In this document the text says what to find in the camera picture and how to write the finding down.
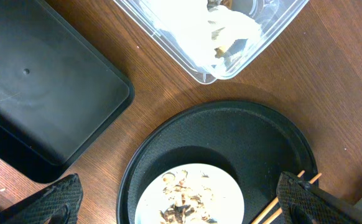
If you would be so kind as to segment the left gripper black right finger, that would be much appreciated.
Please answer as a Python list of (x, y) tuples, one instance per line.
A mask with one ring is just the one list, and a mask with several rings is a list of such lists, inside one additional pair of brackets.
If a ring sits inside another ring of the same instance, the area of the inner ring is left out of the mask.
[(362, 224), (362, 211), (290, 172), (282, 172), (276, 189), (286, 224)]

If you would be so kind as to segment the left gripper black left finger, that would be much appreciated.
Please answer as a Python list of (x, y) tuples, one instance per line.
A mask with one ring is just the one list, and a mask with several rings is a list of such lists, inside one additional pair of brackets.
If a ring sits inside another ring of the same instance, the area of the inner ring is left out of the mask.
[(73, 224), (83, 200), (78, 174), (70, 174), (0, 212), (0, 223)]

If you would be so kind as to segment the white napkin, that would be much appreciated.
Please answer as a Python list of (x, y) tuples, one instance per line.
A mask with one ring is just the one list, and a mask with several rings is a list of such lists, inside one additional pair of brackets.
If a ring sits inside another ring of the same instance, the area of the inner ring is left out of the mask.
[(148, 0), (144, 2), (155, 28), (170, 33), (198, 66), (219, 64), (211, 41), (206, 1)]

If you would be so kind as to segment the clear plastic waste bin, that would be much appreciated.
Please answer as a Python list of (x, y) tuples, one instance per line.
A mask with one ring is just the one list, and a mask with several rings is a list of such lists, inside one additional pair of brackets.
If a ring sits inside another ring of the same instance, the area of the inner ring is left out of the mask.
[(249, 65), (298, 15), (308, 0), (239, 0), (210, 1), (207, 9), (225, 5), (232, 11), (242, 12), (261, 25), (261, 36), (254, 40), (237, 40), (225, 53), (217, 58), (221, 62), (212, 66), (198, 66), (178, 46), (174, 37), (155, 28), (144, 5), (148, 0), (114, 0), (166, 53), (187, 73), (201, 84), (235, 77)]

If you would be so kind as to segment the waste in clear bin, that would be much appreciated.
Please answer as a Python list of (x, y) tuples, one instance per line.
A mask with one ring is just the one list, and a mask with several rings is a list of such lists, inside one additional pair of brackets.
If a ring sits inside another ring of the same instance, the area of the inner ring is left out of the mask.
[(258, 39), (262, 32), (254, 19), (222, 4), (209, 8), (208, 23), (216, 58), (224, 57), (237, 40)]

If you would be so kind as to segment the left wooden chopstick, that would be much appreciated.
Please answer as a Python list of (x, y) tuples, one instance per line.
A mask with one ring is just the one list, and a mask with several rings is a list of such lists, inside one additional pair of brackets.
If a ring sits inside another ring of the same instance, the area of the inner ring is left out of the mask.
[[(260, 224), (265, 216), (279, 203), (279, 199), (276, 197), (270, 202), (264, 210), (251, 222), (252, 224)], [(269, 218), (263, 221), (263, 224), (271, 224), (282, 213), (282, 209), (278, 208)]]

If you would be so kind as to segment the wooden chopstick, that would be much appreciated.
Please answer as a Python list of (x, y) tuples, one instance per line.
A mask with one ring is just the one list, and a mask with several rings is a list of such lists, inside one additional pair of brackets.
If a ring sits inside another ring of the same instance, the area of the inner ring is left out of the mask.
[[(260, 224), (265, 216), (279, 203), (279, 199), (276, 197), (270, 202), (264, 210), (251, 222), (252, 224)], [(263, 221), (263, 224), (271, 224), (282, 213), (282, 209), (278, 208), (269, 218)]]
[[(315, 177), (313, 177), (309, 182), (313, 184), (316, 180), (319, 179), (319, 177), (322, 175), (322, 173), (317, 174)], [(270, 224), (272, 223), (280, 214), (282, 213), (282, 209), (279, 208), (276, 210), (266, 221), (263, 222), (263, 224)]]

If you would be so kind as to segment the right wooden chopstick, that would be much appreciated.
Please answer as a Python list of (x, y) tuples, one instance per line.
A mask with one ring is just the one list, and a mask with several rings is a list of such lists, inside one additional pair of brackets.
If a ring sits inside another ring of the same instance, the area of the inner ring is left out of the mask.
[[(319, 179), (319, 177), (322, 175), (322, 173), (317, 174), (315, 177), (313, 177), (309, 182), (313, 184), (316, 180)], [(282, 213), (282, 209), (279, 208), (276, 210), (266, 221), (263, 222), (263, 224), (270, 224), (272, 223), (280, 214)]]

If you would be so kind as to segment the round black tray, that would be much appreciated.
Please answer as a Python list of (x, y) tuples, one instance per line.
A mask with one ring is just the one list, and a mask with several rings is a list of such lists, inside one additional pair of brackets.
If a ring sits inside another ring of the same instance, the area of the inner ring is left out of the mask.
[(274, 199), (281, 172), (317, 174), (313, 152), (285, 116), (247, 101), (215, 101), (167, 120), (139, 146), (123, 175), (116, 219), (133, 223), (137, 202), (161, 173), (201, 163), (229, 173), (244, 197), (243, 221), (250, 223)]

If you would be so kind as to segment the grey plate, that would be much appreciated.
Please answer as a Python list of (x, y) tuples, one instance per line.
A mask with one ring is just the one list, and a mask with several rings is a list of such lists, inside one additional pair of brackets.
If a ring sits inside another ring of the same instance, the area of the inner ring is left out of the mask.
[(244, 198), (237, 182), (227, 172), (208, 164), (185, 164), (173, 167), (157, 176), (143, 191), (136, 207), (134, 223), (159, 223), (159, 212), (170, 206), (162, 193), (165, 184), (161, 177), (167, 172), (186, 170), (194, 176), (204, 173), (211, 179), (211, 189), (215, 196), (213, 217), (218, 223), (242, 223)]

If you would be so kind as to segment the black rectangular bin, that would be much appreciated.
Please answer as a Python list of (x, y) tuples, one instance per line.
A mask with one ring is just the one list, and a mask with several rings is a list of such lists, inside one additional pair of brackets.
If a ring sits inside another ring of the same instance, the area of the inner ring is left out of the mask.
[(53, 182), (133, 99), (129, 79), (45, 1), (0, 1), (0, 159)]

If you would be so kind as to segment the food scraps on plate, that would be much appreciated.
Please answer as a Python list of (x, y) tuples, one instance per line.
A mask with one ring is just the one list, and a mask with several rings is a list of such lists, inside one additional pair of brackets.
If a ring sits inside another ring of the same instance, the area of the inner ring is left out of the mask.
[(165, 184), (162, 193), (170, 206), (159, 212), (160, 224), (218, 224), (212, 216), (215, 196), (208, 175), (194, 176), (181, 170), (167, 172), (161, 179)]

